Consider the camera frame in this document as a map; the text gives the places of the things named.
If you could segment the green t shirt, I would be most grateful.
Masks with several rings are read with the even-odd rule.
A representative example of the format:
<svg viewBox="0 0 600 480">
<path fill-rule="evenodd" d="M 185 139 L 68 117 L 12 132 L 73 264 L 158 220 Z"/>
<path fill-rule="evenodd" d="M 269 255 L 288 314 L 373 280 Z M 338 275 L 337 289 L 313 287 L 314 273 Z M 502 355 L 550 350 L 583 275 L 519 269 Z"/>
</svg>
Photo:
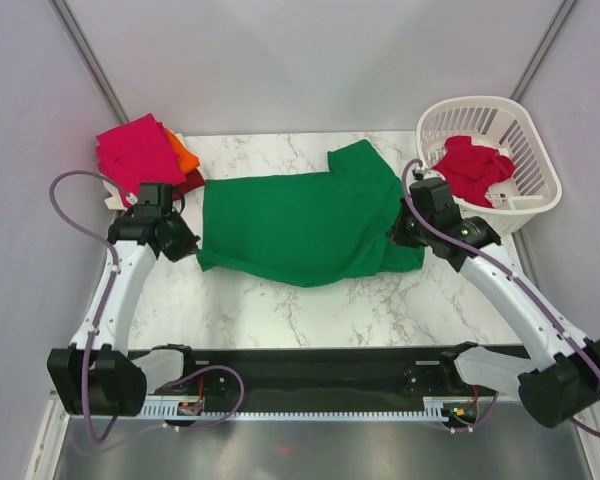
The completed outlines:
<svg viewBox="0 0 600 480">
<path fill-rule="evenodd" d="M 330 151 L 327 164 L 325 172 L 208 181 L 201 269 L 298 287 L 421 269 L 424 249 L 391 240 L 402 185 L 372 144 Z"/>
</svg>

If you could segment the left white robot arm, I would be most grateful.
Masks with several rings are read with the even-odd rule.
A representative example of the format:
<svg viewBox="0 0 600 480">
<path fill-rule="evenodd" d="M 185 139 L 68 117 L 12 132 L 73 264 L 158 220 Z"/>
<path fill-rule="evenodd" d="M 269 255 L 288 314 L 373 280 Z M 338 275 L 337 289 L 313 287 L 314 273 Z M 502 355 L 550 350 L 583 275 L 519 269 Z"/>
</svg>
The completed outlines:
<svg viewBox="0 0 600 480">
<path fill-rule="evenodd" d="M 133 417 L 147 395 L 168 384 L 188 393 L 199 369 L 182 346 L 159 346 L 129 356 L 131 323 L 157 260 L 177 262 L 198 251 L 195 235 L 173 206 L 170 184 L 143 183 L 137 201 L 101 237 L 107 256 L 89 309 L 65 348 L 54 348 L 47 369 L 72 415 Z"/>
</svg>

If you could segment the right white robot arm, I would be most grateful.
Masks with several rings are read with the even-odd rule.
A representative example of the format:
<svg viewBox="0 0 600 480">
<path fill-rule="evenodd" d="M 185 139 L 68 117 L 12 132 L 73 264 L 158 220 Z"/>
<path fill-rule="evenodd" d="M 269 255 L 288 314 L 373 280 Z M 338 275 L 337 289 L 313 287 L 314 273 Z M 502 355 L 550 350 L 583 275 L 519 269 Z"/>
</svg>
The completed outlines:
<svg viewBox="0 0 600 480">
<path fill-rule="evenodd" d="M 600 339 L 566 320 L 518 271 L 500 236 L 482 218 L 465 218 L 448 183 L 428 178 L 403 186 L 391 230 L 401 246 L 428 247 L 474 285 L 526 350 L 520 358 L 466 342 L 438 368 L 438 381 L 457 394 L 486 387 L 522 403 L 553 428 L 600 401 Z"/>
</svg>

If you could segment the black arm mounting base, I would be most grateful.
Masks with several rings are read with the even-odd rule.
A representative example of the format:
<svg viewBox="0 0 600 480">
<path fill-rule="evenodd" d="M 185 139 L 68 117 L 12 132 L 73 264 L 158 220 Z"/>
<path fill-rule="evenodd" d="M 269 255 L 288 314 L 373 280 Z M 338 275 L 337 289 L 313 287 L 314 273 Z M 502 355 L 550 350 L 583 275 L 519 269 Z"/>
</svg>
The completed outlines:
<svg viewBox="0 0 600 480">
<path fill-rule="evenodd" d="M 193 350 L 182 381 L 158 391 L 201 394 L 232 409 L 244 401 L 317 407 L 411 407 L 426 397 L 485 400 L 446 364 L 448 346 Z"/>
</svg>

